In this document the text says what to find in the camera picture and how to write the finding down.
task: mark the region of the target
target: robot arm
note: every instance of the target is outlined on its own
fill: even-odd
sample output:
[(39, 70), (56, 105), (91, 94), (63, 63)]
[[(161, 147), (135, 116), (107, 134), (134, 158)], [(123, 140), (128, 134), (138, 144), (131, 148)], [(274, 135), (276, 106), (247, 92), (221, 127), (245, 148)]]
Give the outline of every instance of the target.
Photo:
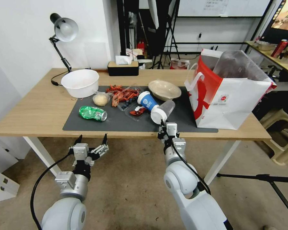
[(173, 194), (180, 210), (181, 219), (187, 230), (229, 230), (233, 229), (215, 199), (203, 189), (203, 184), (181, 160), (186, 141), (179, 138), (177, 124), (161, 124), (158, 138), (164, 143), (166, 170), (164, 182)]
[(108, 150), (107, 135), (103, 142), (95, 149), (88, 144), (77, 143), (70, 148), (74, 152), (75, 169), (70, 172), (60, 172), (55, 182), (61, 188), (61, 198), (50, 207), (42, 220), (43, 230), (81, 230), (85, 224), (86, 207), (82, 203), (87, 195), (87, 184), (91, 178), (91, 167), (95, 160), (103, 156)]

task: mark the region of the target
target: desk lamp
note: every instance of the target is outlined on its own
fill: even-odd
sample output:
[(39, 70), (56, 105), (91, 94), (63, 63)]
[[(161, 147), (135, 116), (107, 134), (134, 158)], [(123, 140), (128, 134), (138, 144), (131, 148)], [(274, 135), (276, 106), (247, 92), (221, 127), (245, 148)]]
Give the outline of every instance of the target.
[(77, 23), (69, 18), (62, 18), (57, 13), (52, 13), (50, 15), (50, 20), (54, 24), (54, 32), (53, 35), (49, 40), (51, 41), (52, 45), (54, 46), (55, 50), (58, 52), (59, 56), (61, 57), (62, 62), (66, 66), (68, 72), (71, 72), (71, 65), (69, 62), (62, 56), (60, 51), (58, 50), (56, 43), (58, 41), (62, 42), (70, 42), (75, 39), (78, 34), (78, 25)]

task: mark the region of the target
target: white paper bag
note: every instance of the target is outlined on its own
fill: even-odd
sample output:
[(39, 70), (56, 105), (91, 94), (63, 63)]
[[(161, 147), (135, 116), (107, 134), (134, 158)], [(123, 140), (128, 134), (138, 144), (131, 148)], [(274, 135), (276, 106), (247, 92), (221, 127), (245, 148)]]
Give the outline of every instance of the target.
[(214, 71), (222, 77), (200, 57), (192, 80), (185, 81), (200, 128), (238, 129), (264, 94), (276, 87), (241, 50), (224, 52)]

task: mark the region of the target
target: black stand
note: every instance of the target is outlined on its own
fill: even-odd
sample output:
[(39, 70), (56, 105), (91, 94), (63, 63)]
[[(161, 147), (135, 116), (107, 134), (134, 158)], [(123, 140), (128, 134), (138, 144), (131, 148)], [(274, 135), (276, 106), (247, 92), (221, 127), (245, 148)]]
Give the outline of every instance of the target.
[(64, 58), (62, 56), (62, 54), (60, 53), (59, 49), (56, 46), (56, 43), (59, 41), (59, 39), (55, 38), (55, 35), (53, 35), (51, 38), (49, 38), (49, 40), (51, 41), (52, 45), (54, 46), (55, 50), (58, 52), (63, 64), (66, 66), (68, 72), (71, 72), (71, 65), (70, 63), (66, 60), (66, 58)]
[(277, 193), (279, 198), (282, 200), (286, 208), (288, 209), (288, 200), (284, 197), (282, 192), (278, 189), (274, 182), (284, 182), (288, 183), (288, 177), (276, 177), (270, 176), (269, 174), (258, 174), (256, 176), (244, 176), (244, 175), (228, 175), (228, 174), (217, 174), (217, 177), (233, 177), (233, 178), (245, 178), (245, 179), (254, 179), (254, 180), (262, 180), (269, 182), (274, 191)]
[(175, 37), (174, 37), (174, 29), (175, 29), (176, 19), (177, 19), (177, 15), (178, 15), (179, 3), (180, 3), (180, 0), (176, 0), (176, 2), (174, 4), (172, 15), (171, 16), (167, 15), (167, 17), (168, 17), (167, 18), (168, 27), (166, 28), (167, 31), (166, 31), (164, 46), (163, 46), (163, 49), (161, 50), (161, 54), (160, 54), (160, 58), (159, 58), (158, 62), (156, 62), (156, 56), (154, 56), (153, 65), (152, 65), (151, 69), (153, 69), (155, 67), (155, 65), (157, 65), (157, 64), (158, 64), (158, 69), (160, 69), (160, 67), (162, 67), (162, 69), (164, 68), (164, 66), (162, 65), (162, 61), (161, 60), (162, 60), (162, 56), (163, 56), (163, 53), (164, 53), (164, 48), (166, 46), (167, 37), (168, 37), (170, 31), (171, 31), (171, 34), (172, 34), (171, 46), (170, 46), (170, 51), (167, 52), (166, 55), (169, 55), (169, 57), (171, 58), (171, 49), (172, 49), (172, 45), (174, 44), (174, 46), (176, 48), (176, 51), (177, 51), (177, 54), (178, 54), (178, 59), (180, 59), (178, 48), (177, 48), (177, 44), (176, 44), (176, 40), (175, 40)]

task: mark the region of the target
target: lamp arm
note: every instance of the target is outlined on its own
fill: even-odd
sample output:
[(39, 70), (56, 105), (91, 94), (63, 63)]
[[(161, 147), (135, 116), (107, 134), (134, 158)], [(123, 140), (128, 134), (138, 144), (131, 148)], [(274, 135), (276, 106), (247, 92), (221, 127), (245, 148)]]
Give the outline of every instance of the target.
[(51, 41), (52, 45), (54, 46), (55, 50), (57, 51), (57, 53), (59, 54), (63, 64), (66, 66), (68, 72), (70, 73), (71, 72), (71, 65), (70, 63), (66, 60), (66, 58), (64, 58), (61, 54), (61, 52), (59, 51), (56, 43), (59, 41), (59, 39), (55, 38), (55, 35), (52, 36), (51, 38), (49, 38), (49, 40)]

